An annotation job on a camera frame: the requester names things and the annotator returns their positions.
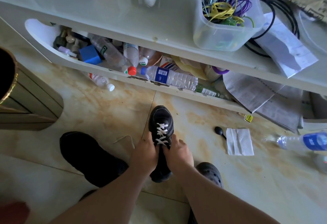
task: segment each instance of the black spoon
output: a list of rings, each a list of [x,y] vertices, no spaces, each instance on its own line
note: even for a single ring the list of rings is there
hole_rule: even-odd
[[[223,129],[221,127],[215,127],[215,133],[218,134],[218,135],[221,135],[222,137],[226,139],[225,135],[224,135],[224,132],[223,132]]]

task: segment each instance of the hand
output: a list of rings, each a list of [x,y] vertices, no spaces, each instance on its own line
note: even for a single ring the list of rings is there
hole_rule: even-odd
[[[158,163],[159,146],[154,146],[151,132],[145,135],[135,146],[130,158],[130,168],[138,174],[149,176],[154,171]]]
[[[183,165],[194,166],[193,156],[186,143],[178,140],[177,136],[171,136],[170,150],[166,146],[162,146],[166,157],[168,168],[175,174],[174,171],[180,169]]]

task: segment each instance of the small blue cube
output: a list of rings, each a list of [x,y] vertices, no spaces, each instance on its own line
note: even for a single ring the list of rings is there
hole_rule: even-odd
[[[96,52],[96,49],[93,45],[89,45],[80,49],[81,61],[97,65],[101,62],[101,59]]]

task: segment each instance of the floor tile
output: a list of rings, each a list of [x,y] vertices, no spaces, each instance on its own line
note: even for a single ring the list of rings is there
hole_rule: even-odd
[[[25,201],[26,224],[46,224],[96,189],[83,176],[0,155],[0,204]],[[141,192],[130,223],[186,223],[190,206]]]
[[[276,146],[276,138],[290,132],[262,118],[248,124],[236,112],[161,92],[156,92],[151,109],[157,105],[172,114],[175,134],[188,144],[195,165],[214,164],[229,192],[281,223],[313,223],[327,217],[327,175],[315,168],[310,157]],[[225,134],[228,127],[249,129],[254,156],[228,155],[226,141],[214,133],[215,126]],[[186,202],[174,177],[160,184],[149,180],[144,190]]]
[[[0,46],[12,51],[20,63],[64,100],[61,117],[45,130],[1,130],[0,153],[78,173],[61,156],[59,138],[68,131],[82,131],[128,161],[130,137],[113,143],[125,135],[135,141],[141,138],[155,91],[115,80],[111,80],[114,91],[101,89],[77,70],[51,64],[3,22],[0,28]]]

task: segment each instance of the white napkin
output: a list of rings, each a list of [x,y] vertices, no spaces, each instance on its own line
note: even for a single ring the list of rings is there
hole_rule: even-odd
[[[226,138],[229,155],[254,155],[249,129],[227,129]]]

